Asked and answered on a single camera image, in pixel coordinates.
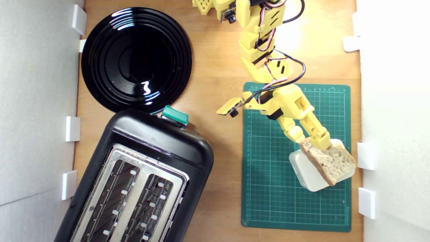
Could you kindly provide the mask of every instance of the white plastic clip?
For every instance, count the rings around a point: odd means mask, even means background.
[[[358,167],[366,170],[375,169],[374,149],[369,143],[357,143]]]
[[[375,219],[375,192],[358,188],[358,212],[364,216]]]
[[[75,4],[73,6],[72,28],[74,28],[80,35],[85,35],[86,18],[86,12],[79,7],[79,5]]]
[[[76,192],[77,171],[69,171],[63,174],[63,186],[61,191],[61,200],[72,197]]]
[[[80,118],[66,117],[66,142],[80,140]]]
[[[346,52],[359,50],[361,48],[360,36],[363,31],[363,21],[359,11],[352,15],[352,25],[354,36],[345,36],[342,40]]]

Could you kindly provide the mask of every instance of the toaster heating element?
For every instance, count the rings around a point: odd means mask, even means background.
[[[163,241],[188,180],[184,172],[114,145],[72,241]]]

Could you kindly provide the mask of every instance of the grid lines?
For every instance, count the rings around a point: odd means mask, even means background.
[[[342,140],[350,151],[350,88],[297,85],[315,107],[315,115],[331,138]],[[244,90],[254,92],[262,87],[246,83]],[[318,192],[308,191],[289,163],[289,154],[297,149],[298,144],[283,134],[276,120],[259,111],[244,110],[242,225],[349,232],[351,180]]]

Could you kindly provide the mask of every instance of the black plate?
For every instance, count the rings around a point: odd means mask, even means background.
[[[187,36],[174,19],[134,7],[97,24],[86,40],[81,66],[90,93],[107,109],[155,113],[180,96],[191,63]]]

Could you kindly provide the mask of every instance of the wooden surface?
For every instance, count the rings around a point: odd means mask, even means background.
[[[212,9],[201,16],[191,0],[86,0],[86,34],[105,16],[122,8],[145,6],[175,18],[187,32],[193,49],[189,84],[172,105],[189,114],[190,122],[211,144],[215,163],[184,239],[185,242],[361,242],[362,216],[358,213],[358,187],[362,174],[353,177],[352,231],[328,233],[244,228],[240,224],[242,118],[217,116],[215,111],[229,98],[240,96],[249,81],[239,57],[241,28],[219,24]],[[288,0],[286,18],[295,15],[298,0]],[[345,53],[342,38],[352,35],[354,0],[306,0],[298,20],[278,28],[276,47],[307,65],[302,83],[347,84],[351,87],[352,151],[361,139],[359,54]],[[89,94],[80,72],[78,114],[82,118],[81,141],[76,143],[74,169],[78,179],[88,164],[112,112]]]

